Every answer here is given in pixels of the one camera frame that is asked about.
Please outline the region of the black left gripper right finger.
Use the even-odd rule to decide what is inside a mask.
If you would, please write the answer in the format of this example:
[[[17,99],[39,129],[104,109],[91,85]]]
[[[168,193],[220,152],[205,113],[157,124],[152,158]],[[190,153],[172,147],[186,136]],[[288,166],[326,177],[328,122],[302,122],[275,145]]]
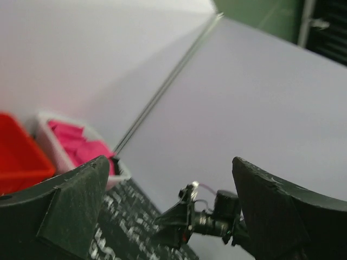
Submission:
[[[346,259],[346,202],[235,157],[232,174],[256,259]]]

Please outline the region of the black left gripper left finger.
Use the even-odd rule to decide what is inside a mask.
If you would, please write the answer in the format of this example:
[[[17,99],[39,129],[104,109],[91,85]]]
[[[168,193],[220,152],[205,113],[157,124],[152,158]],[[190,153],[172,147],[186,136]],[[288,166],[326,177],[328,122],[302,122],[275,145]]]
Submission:
[[[108,173],[100,156],[1,196],[1,259],[86,259]]]

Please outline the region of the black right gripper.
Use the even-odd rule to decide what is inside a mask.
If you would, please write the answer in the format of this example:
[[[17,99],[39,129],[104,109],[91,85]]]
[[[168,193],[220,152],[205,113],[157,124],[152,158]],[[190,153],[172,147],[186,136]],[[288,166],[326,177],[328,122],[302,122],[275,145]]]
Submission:
[[[159,230],[153,241],[170,248],[181,248],[197,233],[220,237],[224,244],[249,248],[249,234],[241,216],[241,205],[237,194],[227,190],[214,193],[214,208],[196,211],[195,204],[205,200],[196,199],[199,184],[191,183],[181,189],[178,202],[158,216],[154,224]]]

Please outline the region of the black marble pattern mat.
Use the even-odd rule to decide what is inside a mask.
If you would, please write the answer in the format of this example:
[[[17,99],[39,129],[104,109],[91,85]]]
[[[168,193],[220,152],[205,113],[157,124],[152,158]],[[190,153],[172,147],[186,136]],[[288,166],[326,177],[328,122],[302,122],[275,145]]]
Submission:
[[[161,246],[151,237],[158,230],[158,209],[132,179],[123,180],[104,195],[88,259],[195,260],[187,245],[179,250]]]

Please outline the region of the white plastic basket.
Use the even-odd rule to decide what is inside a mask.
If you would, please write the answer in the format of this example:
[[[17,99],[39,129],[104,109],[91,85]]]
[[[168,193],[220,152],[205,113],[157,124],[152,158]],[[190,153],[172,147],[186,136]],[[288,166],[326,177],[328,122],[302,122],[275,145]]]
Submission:
[[[83,134],[89,140],[103,140],[103,137],[93,127],[82,121],[51,112],[39,112],[36,116],[36,142],[56,167],[57,174],[63,174],[75,168],[68,154],[63,149],[53,131],[48,126],[50,120],[57,120],[83,128]]]

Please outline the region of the red plastic tray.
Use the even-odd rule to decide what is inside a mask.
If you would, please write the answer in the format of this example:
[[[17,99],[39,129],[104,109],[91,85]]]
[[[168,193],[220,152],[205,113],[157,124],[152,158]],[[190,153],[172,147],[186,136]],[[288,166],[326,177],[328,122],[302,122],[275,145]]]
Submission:
[[[1,113],[1,195],[17,192],[55,174],[55,167],[29,133]]]

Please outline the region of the pink cloth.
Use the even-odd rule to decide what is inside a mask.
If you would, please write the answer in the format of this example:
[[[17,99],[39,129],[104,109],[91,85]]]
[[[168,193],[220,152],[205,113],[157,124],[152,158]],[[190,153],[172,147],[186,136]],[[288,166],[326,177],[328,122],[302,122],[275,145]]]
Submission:
[[[83,133],[84,128],[81,126],[57,120],[49,120],[47,124],[74,166],[80,166],[103,155],[110,163],[109,175],[115,175],[114,163],[111,160],[114,154],[103,141],[86,138]]]

